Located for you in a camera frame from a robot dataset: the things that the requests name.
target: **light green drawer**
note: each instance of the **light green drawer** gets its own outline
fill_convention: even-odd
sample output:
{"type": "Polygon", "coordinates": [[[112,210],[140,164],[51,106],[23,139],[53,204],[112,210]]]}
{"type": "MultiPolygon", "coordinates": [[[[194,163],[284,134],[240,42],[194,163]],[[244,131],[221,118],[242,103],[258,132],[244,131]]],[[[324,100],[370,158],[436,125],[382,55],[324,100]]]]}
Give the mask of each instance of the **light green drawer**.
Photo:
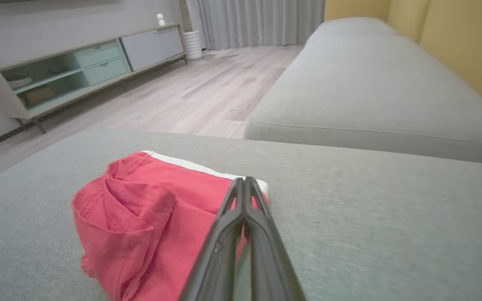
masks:
{"type": "Polygon", "coordinates": [[[85,74],[88,84],[94,86],[110,78],[125,74],[126,72],[128,71],[122,59],[115,59],[114,61],[84,70],[83,74],[85,74]]]}
{"type": "Polygon", "coordinates": [[[119,46],[116,41],[105,42],[88,48],[79,49],[74,52],[75,58],[81,68],[92,66],[108,59],[119,57],[119,46]]]}

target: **cabinet leg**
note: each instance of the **cabinet leg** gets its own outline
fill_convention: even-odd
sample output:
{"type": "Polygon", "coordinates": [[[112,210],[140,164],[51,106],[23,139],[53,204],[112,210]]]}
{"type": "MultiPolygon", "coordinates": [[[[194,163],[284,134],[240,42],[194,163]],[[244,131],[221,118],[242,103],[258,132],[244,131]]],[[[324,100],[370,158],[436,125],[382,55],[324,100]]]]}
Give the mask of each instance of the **cabinet leg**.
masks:
{"type": "Polygon", "coordinates": [[[38,118],[33,118],[33,122],[35,123],[36,127],[42,132],[42,134],[46,133],[46,131],[44,131],[44,128],[42,128],[42,125],[40,124],[40,120],[38,118]]]}
{"type": "Polygon", "coordinates": [[[25,124],[23,124],[20,118],[15,118],[15,120],[20,124],[22,131],[27,131],[27,127],[25,127],[25,124]]]}

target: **floorboard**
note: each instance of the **floorboard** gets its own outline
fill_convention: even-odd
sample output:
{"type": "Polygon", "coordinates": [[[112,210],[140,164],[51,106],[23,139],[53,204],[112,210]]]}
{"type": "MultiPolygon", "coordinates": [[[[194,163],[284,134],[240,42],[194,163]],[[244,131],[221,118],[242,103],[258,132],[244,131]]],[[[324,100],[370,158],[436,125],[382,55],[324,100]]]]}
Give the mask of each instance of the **floorboard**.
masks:
{"type": "Polygon", "coordinates": [[[0,173],[75,133],[103,128],[241,139],[245,119],[303,46],[208,51],[202,59],[146,72],[78,101],[0,143],[0,173]]]}

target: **yellow wall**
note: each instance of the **yellow wall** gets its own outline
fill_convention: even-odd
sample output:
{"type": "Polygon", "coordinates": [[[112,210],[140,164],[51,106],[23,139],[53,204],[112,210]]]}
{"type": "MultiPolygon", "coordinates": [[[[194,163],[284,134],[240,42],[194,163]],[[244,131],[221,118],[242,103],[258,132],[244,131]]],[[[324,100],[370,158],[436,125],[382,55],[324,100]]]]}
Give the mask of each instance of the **yellow wall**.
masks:
{"type": "Polygon", "coordinates": [[[400,35],[419,42],[430,3],[431,0],[392,0],[388,24],[400,35]]]}
{"type": "Polygon", "coordinates": [[[375,17],[482,94],[482,0],[326,0],[325,20],[375,17]]]}
{"type": "Polygon", "coordinates": [[[482,94],[482,0],[432,0],[420,44],[482,94]]]}
{"type": "Polygon", "coordinates": [[[386,21],[391,0],[326,0],[325,21],[349,17],[373,17],[386,21]]]}

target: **gray sofa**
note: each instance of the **gray sofa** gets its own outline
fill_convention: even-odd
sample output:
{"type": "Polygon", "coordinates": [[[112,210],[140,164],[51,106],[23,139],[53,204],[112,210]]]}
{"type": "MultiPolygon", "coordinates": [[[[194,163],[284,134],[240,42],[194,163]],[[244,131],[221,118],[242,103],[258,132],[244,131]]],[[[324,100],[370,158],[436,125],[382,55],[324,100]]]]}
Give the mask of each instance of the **gray sofa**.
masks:
{"type": "Polygon", "coordinates": [[[325,22],[249,116],[247,139],[482,162],[482,97],[384,22],[325,22]]]}
{"type": "Polygon", "coordinates": [[[85,132],[0,174],[0,301],[105,301],[70,202],[141,150],[269,183],[308,300],[481,300],[482,163],[373,150],[85,132]]]}

